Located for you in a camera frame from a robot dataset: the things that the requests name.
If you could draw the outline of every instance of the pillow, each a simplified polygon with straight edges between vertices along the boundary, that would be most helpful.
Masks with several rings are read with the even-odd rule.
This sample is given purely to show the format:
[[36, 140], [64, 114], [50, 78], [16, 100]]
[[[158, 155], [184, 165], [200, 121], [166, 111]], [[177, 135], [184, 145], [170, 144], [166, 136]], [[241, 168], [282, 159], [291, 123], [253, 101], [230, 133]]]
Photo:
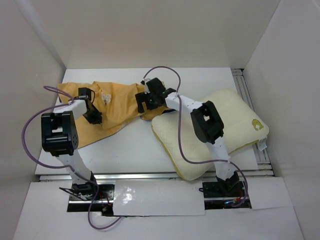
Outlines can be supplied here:
[[[232, 89], [222, 89], [209, 94], [201, 100], [212, 101], [224, 123], [223, 139], [228, 153], [252, 145], [264, 139], [268, 126]], [[178, 146], [178, 112], [156, 116], [151, 127], [154, 135], [169, 155], [177, 174], [184, 180], [194, 180], [205, 173], [213, 163], [191, 164], [181, 156]], [[201, 142], [192, 125], [191, 117], [182, 115], [181, 144], [185, 156], [193, 162], [211, 160], [206, 145]]]

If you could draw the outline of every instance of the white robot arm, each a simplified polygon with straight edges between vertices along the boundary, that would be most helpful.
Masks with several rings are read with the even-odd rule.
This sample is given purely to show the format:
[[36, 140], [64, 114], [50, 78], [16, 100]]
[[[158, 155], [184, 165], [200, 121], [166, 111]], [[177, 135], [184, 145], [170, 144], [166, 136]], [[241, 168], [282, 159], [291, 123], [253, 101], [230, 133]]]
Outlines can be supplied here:
[[[102, 114], [91, 102], [91, 90], [79, 88], [79, 96], [70, 101], [68, 106], [57, 109], [52, 113], [44, 113], [41, 116], [42, 148], [50, 152], [64, 166], [70, 165], [76, 173], [85, 179], [96, 183], [93, 173], [84, 164], [77, 148], [78, 134], [75, 120], [84, 116], [91, 124], [102, 122]], [[92, 195], [96, 186], [79, 178], [67, 167], [66, 170], [72, 179], [72, 189], [76, 194]]]
[[[166, 89], [158, 78], [144, 79], [144, 92], [136, 94], [138, 111], [144, 112], [144, 106], [148, 110], [165, 106], [174, 110], [180, 110], [178, 93], [172, 89]], [[219, 113], [211, 101], [199, 102], [179, 94], [182, 102], [182, 114], [191, 117], [195, 135], [205, 143], [212, 159], [229, 160], [230, 157], [223, 138], [224, 124]], [[228, 162], [215, 162], [218, 181], [228, 182], [226, 189], [230, 189], [239, 181], [236, 168]]]

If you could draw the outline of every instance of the yellow towel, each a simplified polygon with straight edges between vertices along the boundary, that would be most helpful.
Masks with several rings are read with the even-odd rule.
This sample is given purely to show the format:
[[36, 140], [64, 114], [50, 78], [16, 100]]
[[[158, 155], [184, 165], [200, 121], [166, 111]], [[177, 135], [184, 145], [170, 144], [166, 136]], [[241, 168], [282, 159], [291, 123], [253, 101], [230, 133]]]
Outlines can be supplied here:
[[[83, 116], [75, 121], [79, 138], [78, 148], [117, 133], [134, 118], [141, 115], [138, 112], [135, 95], [144, 91], [143, 85], [94, 81], [92, 84], [68, 82], [58, 84], [57, 87], [73, 97], [78, 95], [78, 88], [93, 90], [95, 93], [93, 104], [102, 113], [102, 124], [90, 124]], [[69, 100], [68, 97], [61, 94], [59, 97], [63, 103], [67, 103]], [[146, 111], [141, 118], [143, 120], [152, 120], [165, 110], [165, 107], [158, 107], [154, 110]]]

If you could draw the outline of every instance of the cable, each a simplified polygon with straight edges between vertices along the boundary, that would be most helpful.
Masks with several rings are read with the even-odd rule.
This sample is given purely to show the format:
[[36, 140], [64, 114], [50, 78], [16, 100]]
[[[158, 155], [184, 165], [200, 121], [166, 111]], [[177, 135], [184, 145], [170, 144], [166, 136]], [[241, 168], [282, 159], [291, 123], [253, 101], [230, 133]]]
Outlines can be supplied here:
[[107, 193], [104, 193], [104, 195], [105, 195], [105, 198], [106, 198], [106, 200], [107, 200], [107, 202], [108, 202], [108, 205], [110, 206], [111, 204], [110, 204], [110, 202], [109, 202], [108, 194], [107, 194]]
[[93, 92], [93, 100], [91, 101], [91, 103], [93, 104], [96, 99], [96, 92], [93, 91], [92, 89], [90, 89], [90, 90], [91, 90], [91, 92]]
[[102, 207], [104, 208], [105, 207], [104, 200], [103, 200], [103, 197], [100, 192], [99, 192], [99, 196], [100, 196], [100, 201], [101, 201]]
[[180, 154], [182, 156], [182, 158], [189, 164], [208, 164], [208, 163], [217, 163], [217, 162], [223, 162], [223, 163], [229, 163], [231, 165], [233, 165], [239, 172], [240, 174], [242, 175], [243, 177], [243, 180], [244, 180], [244, 188], [245, 188], [245, 194], [244, 194], [244, 197], [243, 199], [237, 203], [237, 204], [233, 204], [231, 205], [232, 207], [236, 208], [236, 207], [239, 207], [241, 206], [247, 199], [248, 197], [248, 181], [247, 181], [247, 178], [244, 174], [244, 172], [236, 165], [234, 164], [232, 161], [229, 161], [229, 160], [223, 160], [223, 159], [214, 159], [214, 160], [206, 160], [206, 161], [190, 161], [186, 158], [186, 156], [184, 155], [184, 152], [183, 152], [183, 149], [182, 149], [182, 144], [181, 144], [181, 123], [182, 123], [182, 99], [180, 97], [180, 94], [179, 94], [179, 88], [180, 88], [180, 85], [181, 85], [181, 77], [179, 75], [179, 73], [174, 70], [173, 68], [171, 67], [168, 67], [168, 66], [155, 66], [153, 68], [151, 68], [149, 71], [146, 72], [146, 74], [143, 76], [143, 78], [145, 79], [147, 77], [147, 75], [154, 69], [159, 69], [159, 68], [162, 68], [162, 69], [169, 69], [171, 70], [172, 72], [174, 72], [177, 77], [178, 77], [178, 86], [176, 88], [176, 93], [177, 93], [177, 97], [179, 99], [179, 114], [178, 114], [178, 145], [179, 145], [179, 151], [180, 151]]
[[[50, 92], [53, 92], [53, 93], [57, 93], [57, 94], [62, 94], [68, 98], [71, 99], [71, 103], [74, 102], [74, 98], [68, 94], [67, 92], [65, 91], [62, 91], [56, 87], [53, 87], [53, 86], [43, 86], [44, 89], [50, 91]], [[21, 132], [21, 141], [22, 141], [22, 146], [23, 146], [23, 149], [25, 151], [25, 153], [28, 155], [28, 157], [34, 161], [35, 163], [39, 164], [40, 166], [42, 167], [45, 167], [45, 168], [48, 168], [48, 169], [65, 169], [65, 168], [70, 168], [70, 170], [80, 179], [86, 181], [86, 182], [89, 182], [91, 184], [94, 184], [96, 185], [96, 193], [94, 195], [94, 197], [92, 198], [92, 201], [89, 205], [89, 210], [88, 210], [88, 214], [87, 214], [87, 219], [88, 219], [88, 222], [90, 224], [90, 226], [96, 230], [105, 230], [105, 229], [108, 229], [110, 227], [112, 227], [113, 225], [115, 225], [121, 218], [122, 216], [119, 216], [114, 222], [112, 222], [111, 224], [107, 225], [107, 226], [103, 226], [103, 227], [97, 227], [95, 225], [93, 225], [93, 223], [91, 222], [91, 218], [90, 218], [90, 212], [91, 212], [91, 208], [92, 208], [92, 205], [95, 201], [95, 199], [97, 198], [97, 195], [99, 193], [99, 185], [94, 182], [94, 181], [91, 181], [90, 179], [86, 179], [85, 177], [83, 177], [82, 175], [80, 175], [79, 173], [77, 173], [75, 171], [75, 169], [71, 166], [71, 165], [63, 165], [63, 166], [51, 166], [51, 165], [47, 165], [45, 163], [42, 163], [41, 161], [39, 161], [38, 159], [36, 159], [32, 154], [31, 152], [29, 151], [28, 147], [27, 147], [27, 143], [26, 143], [26, 130], [27, 130], [27, 127], [28, 125], [31, 123], [31, 121], [37, 117], [38, 115], [48, 111], [48, 110], [52, 110], [52, 109], [55, 109], [55, 108], [59, 108], [59, 107], [65, 107], [65, 106], [68, 106], [69, 104], [66, 103], [66, 104], [60, 104], [60, 105], [57, 105], [57, 106], [50, 106], [50, 107], [47, 107], [43, 110], [40, 110], [38, 111], [37, 113], [35, 113], [34, 115], [32, 115], [25, 123], [25, 125], [23, 126], [23, 129], [22, 129], [22, 132]]]
[[60, 190], [66, 192], [67, 194], [70, 194], [72, 196], [74, 196], [75, 198], [77, 199], [80, 199], [81, 201], [86, 201], [85, 199], [82, 199], [81, 197], [75, 195], [74, 193], [72, 193], [71, 189], [68, 189], [68, 188], [64, 188], [64, 187], [59, 187]]
[[237, 197], [235, 200], [239, 201], [244, 196], [244, 193], [239, 188], [237, 188], [236, 190], [240, 193], [240, 197]]

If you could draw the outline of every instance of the white wall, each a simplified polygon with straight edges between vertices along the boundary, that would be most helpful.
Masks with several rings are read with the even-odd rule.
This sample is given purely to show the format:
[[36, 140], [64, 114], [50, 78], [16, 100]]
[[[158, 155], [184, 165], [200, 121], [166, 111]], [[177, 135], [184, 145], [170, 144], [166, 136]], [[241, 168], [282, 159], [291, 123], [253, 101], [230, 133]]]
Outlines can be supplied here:
[[245, 68], [268, 154], [306, 240], [319, 239], [320, 0], [281, 0]]
[[[65, 70], [12, 0], [0, 1], [0, 33], [0, 238], [11, 240], [36, 167], [22, 149], [21, 130], [33, 113], [54, 103], [54, 94], [42, 86], [56, 85]], [[27, 132], [36, 157], [41, 150], [39, 124], [37, 119]]]
[[279, 0], [29, 1], [69, 69], [156, 65], [243, 68], [279, 3]]

